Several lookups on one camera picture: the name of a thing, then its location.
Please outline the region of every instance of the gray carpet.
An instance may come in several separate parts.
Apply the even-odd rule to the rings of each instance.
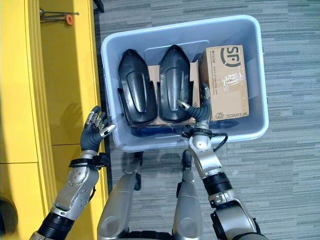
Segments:
[[[320,1],[104,0],[104,9],[95,11],[100,80],[100,46],[112,33],[237,14],[259,21],[269,128],[257,140],[227,143],[217,155],[268,238],[320,239]],[[109,148],[114,185],[132,154],[112,142]],[[183,150],[144,153],[131,230],[171,232]],[[204,239],[216,239],[207,193],[195,176]]]

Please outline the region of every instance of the plastic storage container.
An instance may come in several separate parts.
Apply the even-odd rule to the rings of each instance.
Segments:
[[[261,137],[269,125],[261,30],[258,21],[249,15],[236,15],[151,27],[109,35],[102,44],[107,102],[111,120],[117,125],[114,143],[125,152],[138,152],[188,145],[188,139],[177,133],[137,137],[123,114],[119,88],[118,66],[127,49],[135,49],[146,63],[158,65],[170,45],[177,44],[192,62],[205,48],[224,45],[243,45],[249,99],[249,116],[235,118],[228,124],[216,124],[226,132],[229,142]]]

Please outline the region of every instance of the cardboard box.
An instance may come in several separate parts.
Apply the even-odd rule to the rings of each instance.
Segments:
[[[249,115],[242,45],[208,47],[199,59],[199,78],[210,88],[211,120]]]
[[[154,85],[154,90],[155,90],[155,96],[157,98],[158,102],[158,89],[157,89],[157,82],[160,82],[160,66],[159,65],[153,65],[153,66],[148,66],[149,69],[149,76],[150,80],[153,82]],[[194,107],[199,107],[200,106],[200,90],[199,90],[199,74],[198,74],[198,62],[191,62],[190,63],[190,81],[193,82],[193,93],[192,93],[192,105]],[[161,127],[161,126],[178,126],[178,125],[186,125],[186,124],[194,124],[195,119],[194,118],[189,118],[186,121],[182,121],[179,123],[170,123],[163,121],[159,116],[157,118],[144,126],[133,126],[133,127]]]

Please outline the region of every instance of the wire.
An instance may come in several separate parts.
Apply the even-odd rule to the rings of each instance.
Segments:
[[[92,193],[91,193],[91,195],[90,195],[90,197],[89,197],[89,201],[88,201],[88,202],[90,202],[90,200],[94,197],[95,192],[96,192],[96,186],[93,187]]]
[[[222,140],[222,142],[220,142],[218,144],[218,146],[216,146],[216,148],[213,149],[214,152],[219,150],[219,148],[221,148],[228,140],[228,134],[226,134],[224,132],[222,132],[222,133],[212,133],[212,137],[217,137],[217,136],[224,136],[224,139]]]

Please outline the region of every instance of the yellow furniture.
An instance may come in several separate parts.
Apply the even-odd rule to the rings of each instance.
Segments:
[[[73,26],[40,24],[39,8],[79,12]],[[0,0],[0,197],[12,202],[18,228],[4,240],[29,239],[50,211],[79,157],[80,134],[100,103],[91,0]],[[107,199],[106,171],[67,239],[96,239]]]

